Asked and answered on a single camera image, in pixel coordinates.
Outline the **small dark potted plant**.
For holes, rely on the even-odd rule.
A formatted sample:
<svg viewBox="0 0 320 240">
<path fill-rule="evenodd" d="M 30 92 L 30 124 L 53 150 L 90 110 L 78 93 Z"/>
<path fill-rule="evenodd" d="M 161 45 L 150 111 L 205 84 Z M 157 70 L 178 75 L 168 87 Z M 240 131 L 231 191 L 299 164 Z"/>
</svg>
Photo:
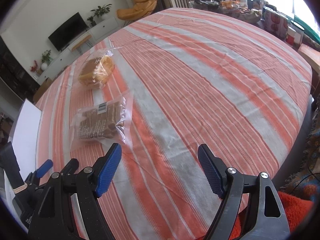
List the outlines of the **small dark potted plant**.
<svg viewBox="0 0 320 240">
<path fill-rule="evenodd" d="M 90 23 L 91 27 L 94 27 L 97 25 L 93 16 L 88 17 L 87 21 Z"/>
</svg>

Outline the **red flower vase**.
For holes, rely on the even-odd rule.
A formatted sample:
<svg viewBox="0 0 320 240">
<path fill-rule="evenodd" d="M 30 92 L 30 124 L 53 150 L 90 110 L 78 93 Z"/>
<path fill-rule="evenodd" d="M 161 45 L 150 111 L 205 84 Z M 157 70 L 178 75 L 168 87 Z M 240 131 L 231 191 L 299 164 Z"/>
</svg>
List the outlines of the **red flower vase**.
<svg viewBox="0 0 320 240">
<path fill-rule="evenodd" d="M 36 60 L 33 61 L 33 65 L 30 67 L 32 73 L 37 73 L 39 71 L 39 65 Z"/>
</svg>

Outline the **red fuzzy cushion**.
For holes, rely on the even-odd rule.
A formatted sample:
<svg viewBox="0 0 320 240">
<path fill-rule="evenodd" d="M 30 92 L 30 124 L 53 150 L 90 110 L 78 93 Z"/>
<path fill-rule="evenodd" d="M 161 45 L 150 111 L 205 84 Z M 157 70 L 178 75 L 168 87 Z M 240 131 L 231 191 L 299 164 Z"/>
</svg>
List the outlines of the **red fuzzy cushion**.
<svg viewBox="0 0 320 240">
<path fill-rule="evenodd" d="M 290 194 L 278 191 L 278 195 L 284 207 L 287 221 L 289 223 L 290 232 L 293 232 L 296 227 L 303 221 L 313 206 L 310 200 L 303 200 Z M 241 226 L 245 222 L 247 208 L 243 209 L 236 218 L 232 233 L 229 239 L 235 239 L 240 236 Z"/>
</svg>

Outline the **floral patterned cushion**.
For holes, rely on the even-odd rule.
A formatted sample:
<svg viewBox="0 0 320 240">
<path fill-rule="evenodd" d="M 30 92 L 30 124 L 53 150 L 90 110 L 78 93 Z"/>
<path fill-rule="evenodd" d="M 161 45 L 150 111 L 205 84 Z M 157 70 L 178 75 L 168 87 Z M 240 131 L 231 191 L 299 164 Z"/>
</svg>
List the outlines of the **floral patterned cushion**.
<svg viewBox="0 0 320 240">
<path fill-rule="evenodd" d="M 291 175 L 282 192 L 303 200 L 317 202 L 319 198 L 319 120 L 315 120 L 307 138 L 300 171 Z"/>
</svg>

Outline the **large green potted plant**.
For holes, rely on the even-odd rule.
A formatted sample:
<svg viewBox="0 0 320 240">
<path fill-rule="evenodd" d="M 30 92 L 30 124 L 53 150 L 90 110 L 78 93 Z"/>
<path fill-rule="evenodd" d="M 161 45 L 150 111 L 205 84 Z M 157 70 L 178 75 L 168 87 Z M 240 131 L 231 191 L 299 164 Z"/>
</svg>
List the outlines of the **large green potted plant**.
<svg viewBox="0 0 320 240">
<path fill-rule="evenodd" d="M 91 12 L 93 13 L 92 18 L 100 18 L 103 17 L 104 15 L 107 15 L 112 8 L 112 4 L 105 4 L 103 6 L 98 6 L 95 9 L 92 9 Z"/>
</svg>

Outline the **orange lounge chair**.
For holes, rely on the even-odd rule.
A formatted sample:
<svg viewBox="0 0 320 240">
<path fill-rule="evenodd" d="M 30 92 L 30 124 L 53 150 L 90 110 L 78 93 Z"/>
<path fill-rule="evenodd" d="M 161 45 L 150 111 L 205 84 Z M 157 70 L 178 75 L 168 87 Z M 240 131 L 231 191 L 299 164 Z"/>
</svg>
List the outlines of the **orange lounge chair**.
<svg viewBox="0 0 320 240">
<path fill-rule="evenodd" d="M 133 0 L 134 5 L 129 9 L 118 9 L 117 18 L 125 22 L 135 22 L 153 13 L 157 0 Z"/>
</svg>

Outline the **green plant white vase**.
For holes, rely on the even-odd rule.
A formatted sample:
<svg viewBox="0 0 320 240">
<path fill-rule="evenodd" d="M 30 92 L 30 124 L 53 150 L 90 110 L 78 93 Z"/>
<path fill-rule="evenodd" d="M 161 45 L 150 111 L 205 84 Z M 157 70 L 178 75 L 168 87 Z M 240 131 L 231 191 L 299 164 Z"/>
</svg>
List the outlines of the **green plant white vase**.
<svg viewBox="0 0 320 240">
<path fill-rule="evenodd" d="M 46 50 L 41 56 L 41 70 L 45 71 L 52 61 L 51 50 Z"/>
</svg>

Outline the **clear bag brown hawthorn slices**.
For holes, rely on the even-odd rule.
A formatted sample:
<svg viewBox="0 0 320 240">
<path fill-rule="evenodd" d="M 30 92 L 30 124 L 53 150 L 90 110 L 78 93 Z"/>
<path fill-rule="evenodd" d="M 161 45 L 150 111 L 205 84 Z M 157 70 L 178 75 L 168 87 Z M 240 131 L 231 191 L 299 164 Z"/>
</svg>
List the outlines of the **clear bag brown hawthorn slices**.
<svg viewBox="0 0 320 240">
<path fill-rule="evenodd" d="M 96 142 L 105 146 L 116 142 L 131 148 L 132 109 L 133 93 L 129 90 L 111 101 L 78 109 L 69 129 L 70 150 Z"/>
</svg>

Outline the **dark glass display cabinet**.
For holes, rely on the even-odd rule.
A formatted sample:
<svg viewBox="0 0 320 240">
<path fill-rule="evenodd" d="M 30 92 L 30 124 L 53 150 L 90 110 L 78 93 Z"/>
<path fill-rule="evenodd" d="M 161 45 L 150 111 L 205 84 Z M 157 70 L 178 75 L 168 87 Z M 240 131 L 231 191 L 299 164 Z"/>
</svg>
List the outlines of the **dark glass display cabinet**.
<svg viewBox="0 0 320 240">
<path fill-rule="evenodd" d="M 19 64 L 11 51 L 4 43 L 0 42 L 1 78 L 22 100 L 33 101 L 33 97 L 40 85 Z"/>
</svg>

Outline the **white tv cabinet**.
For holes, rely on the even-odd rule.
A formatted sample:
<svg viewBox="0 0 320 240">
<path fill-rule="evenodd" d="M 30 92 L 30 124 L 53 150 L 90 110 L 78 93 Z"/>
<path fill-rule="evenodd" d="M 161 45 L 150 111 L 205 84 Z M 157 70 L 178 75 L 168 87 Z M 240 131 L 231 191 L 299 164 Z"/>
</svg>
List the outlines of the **white tv cabinet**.
<svg viewBox="0 0 320 240">
<path fill-rule="evenodd" d="M 40 76 L 35 77 L 36 82 L 39 85 L 42 85 L 47 78 L 54 80 L 61 70 L 72 64 L 82 54 L 118 31 L 120 28 L 121 26 L 114 16 L 110 16 L 98 23 L 67 45 L 67 47 L 52 60 L 43 73 Z"/>
</svg>

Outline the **bagged bread loaf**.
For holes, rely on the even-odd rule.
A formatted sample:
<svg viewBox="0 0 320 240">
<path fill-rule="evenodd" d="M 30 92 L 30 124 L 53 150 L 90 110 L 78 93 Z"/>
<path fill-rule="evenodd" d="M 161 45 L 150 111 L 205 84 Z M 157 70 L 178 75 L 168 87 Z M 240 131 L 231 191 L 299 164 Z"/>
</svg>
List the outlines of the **bagged bread loaf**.
<svg viewBox="0 0 320 240">
<path fill-rule="evenodd" d="M 116 68 L 118 48 L 104 48 L 91 53 L 80 67 L 77 80 L 82 89 L 102 89 Z"/>
</svg>

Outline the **black flat television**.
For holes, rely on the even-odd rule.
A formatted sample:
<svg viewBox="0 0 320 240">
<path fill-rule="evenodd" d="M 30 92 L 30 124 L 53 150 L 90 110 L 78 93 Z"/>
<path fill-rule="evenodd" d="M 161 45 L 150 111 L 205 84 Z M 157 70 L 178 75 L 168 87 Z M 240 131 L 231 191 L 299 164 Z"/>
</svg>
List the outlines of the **black flat television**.
<svg viewBox="0 0 320 240">
<path fill-rule="evenodd" d="M 88 25 L 80 13 L 77 12 L 50 34 L 48 38 L 57 51 L 62 51 L 73 39 L 87 30 Z"/>
</svg>

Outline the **striped orange white tablecloth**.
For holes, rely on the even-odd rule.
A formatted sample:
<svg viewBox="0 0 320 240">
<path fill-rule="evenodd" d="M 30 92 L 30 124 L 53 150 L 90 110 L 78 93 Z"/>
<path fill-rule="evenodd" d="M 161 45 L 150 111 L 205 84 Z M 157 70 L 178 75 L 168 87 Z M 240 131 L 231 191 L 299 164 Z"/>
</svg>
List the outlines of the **striped orange white tablecloth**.
<svg viewBox="0 0 320 240">
<path fill-rule="evenodd" d="M 133 94 L 132 148 L 99 200 L 117 239 L 197 239 L 220 205 L 197 159 L 207 144 L 228 166 L 274 176 L 303 124 L 310 65 L 268 32 L 234 18 L 171 8 L 95 45 L 115 47 L 116 67 L 102 89 L 78 83 L 75 60 L 40 98 L 36 163 L 59 171 L 76 158 L 92 165 L 107 147 L 69 149 L 76 111 Z"/>
</svg>

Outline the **white cardboard box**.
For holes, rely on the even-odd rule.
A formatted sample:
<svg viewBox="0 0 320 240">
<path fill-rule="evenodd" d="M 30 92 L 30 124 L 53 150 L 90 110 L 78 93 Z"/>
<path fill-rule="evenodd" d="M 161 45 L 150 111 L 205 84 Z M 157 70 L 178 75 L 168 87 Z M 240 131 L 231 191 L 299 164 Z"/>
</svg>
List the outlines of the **white cardboard box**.
<svg viewBox="0 0 320 240">
<path fill-rule="evenodd" d="M 9 134 L 20 174 L 25 180 L 36 168 L 36 146 L 42 111 L 25 100 Z"/>
</svg>

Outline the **small wooden bench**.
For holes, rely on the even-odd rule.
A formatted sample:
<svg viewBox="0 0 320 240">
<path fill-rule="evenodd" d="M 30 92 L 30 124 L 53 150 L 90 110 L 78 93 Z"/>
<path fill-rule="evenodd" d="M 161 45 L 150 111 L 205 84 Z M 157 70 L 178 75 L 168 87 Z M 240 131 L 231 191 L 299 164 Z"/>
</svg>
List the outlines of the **small wooden bench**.
<svg viewBox="0 0 320 240">
<path fill-rule="evenodd" d="M 71 46 L 71 52 L 77 51 L 80 55 L 82 55 L 85 51 L 83 50 L 83 46 L 88 47 L 91 49 L 93 47 L 93 43 L 91 41 L 92 35 L 87 34 L 79 38 L 74 42 L 74 44 Z"/>
</svg>

